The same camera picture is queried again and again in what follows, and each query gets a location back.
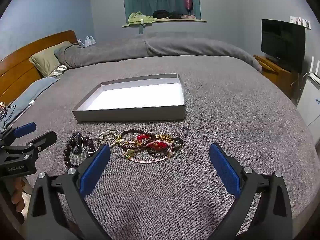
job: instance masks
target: dark brown bead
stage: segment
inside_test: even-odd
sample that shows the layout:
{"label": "dark brown bead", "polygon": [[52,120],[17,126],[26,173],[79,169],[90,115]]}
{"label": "dark brown bead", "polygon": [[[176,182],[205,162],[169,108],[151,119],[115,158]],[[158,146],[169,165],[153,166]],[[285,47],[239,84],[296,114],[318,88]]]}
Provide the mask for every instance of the dark brown bead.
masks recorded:
{"label": "dark brown bead", "polygon": [[67,156],[70,156],[70,151],[69,149],[64,149],[63,153]]}

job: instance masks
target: striped pillow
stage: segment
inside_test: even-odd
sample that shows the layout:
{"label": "striped pillow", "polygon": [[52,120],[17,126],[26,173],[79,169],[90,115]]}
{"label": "striped pillow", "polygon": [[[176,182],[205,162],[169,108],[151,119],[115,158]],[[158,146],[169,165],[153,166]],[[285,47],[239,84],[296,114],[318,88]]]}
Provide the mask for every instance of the striped pillow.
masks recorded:
{"label": "striped pillow", "polygon": [[52,73],[50,74],[50,77],[60,76],[60,75],[62,75],[67,69],[68,69],[68,67],[66,67],[65,65],[60,65],[60,66],[57,67],[54,71],[52,71]]}

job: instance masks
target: green clothing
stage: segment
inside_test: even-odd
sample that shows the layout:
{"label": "green clothing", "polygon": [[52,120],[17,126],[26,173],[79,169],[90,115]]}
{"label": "green clothing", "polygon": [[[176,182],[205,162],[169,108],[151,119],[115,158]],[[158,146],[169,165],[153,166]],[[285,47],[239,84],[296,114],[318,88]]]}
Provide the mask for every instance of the green clothing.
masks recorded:
{"label": "green clothing", "polygon": [[143,23],[151,23],[154,21],[152,16],[142,15],[141,12],[137,12],[130,14],[128,22],[129,24],[140,24],[141,19],[143,20]]}

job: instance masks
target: wooden headboard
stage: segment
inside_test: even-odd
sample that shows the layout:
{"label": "wooden headboard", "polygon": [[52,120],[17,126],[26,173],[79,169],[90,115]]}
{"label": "wooden headboard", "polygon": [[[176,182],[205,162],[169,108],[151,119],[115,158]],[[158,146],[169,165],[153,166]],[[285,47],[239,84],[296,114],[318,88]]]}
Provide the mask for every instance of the wooden headboard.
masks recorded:
{"label": "wooden headboard", "polygon": [[0,61],[0,102],[17,99],[34,81],[43,78],[29,58],[44,49],[64,41],[78,43],[74,31],[57,33],[34,41]]}

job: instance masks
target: gray blanket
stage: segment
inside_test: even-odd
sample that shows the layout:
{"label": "gray blanket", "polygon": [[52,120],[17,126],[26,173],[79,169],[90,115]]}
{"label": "gray blanket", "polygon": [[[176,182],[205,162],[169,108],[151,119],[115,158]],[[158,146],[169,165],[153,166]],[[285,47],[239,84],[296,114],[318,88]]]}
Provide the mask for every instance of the gray blanket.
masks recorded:
{"label": "gray blanket", "polygon": [[[184,121],[78,123],[71,112],[100,82],[162,73],[179,73],[184,83]],[[37,124],[36,132],[17,143],[49,130],[57,133],[57,142],[39,154],[38,173],[56,175],[67,170],[63,149],[75,131],[137,128],[169,133],[185,142],[171,160],[150,165],[132,163],[119,147],[112,148],[111,159],[86,202],[113,240],[207,239],[234,200],[209,160],[213,142],[258,173],[280,170],[294,228],[301,225],[299,214],[320,183],[311,133],[292,102],[247,63],[233,57],[148,57],[70,69],[60,78],[16,122]],[[71,161],[78,164],[84,158],[84,154],[72,155]],[[28,176],[32,185],[36,178],[36,174]],[[257,197],[241,232],[248,228],[258,201]],[[62,204],[71,218],[65,199]]]}
{"label": "gray blanket", "polygon": [[153,56],[228,56],[243,60],[262,73],[262,67],[247,52],[203,33],[149,33],[86,48],[72,44],[58,49],[54,54],[61,64],[69,68]]}

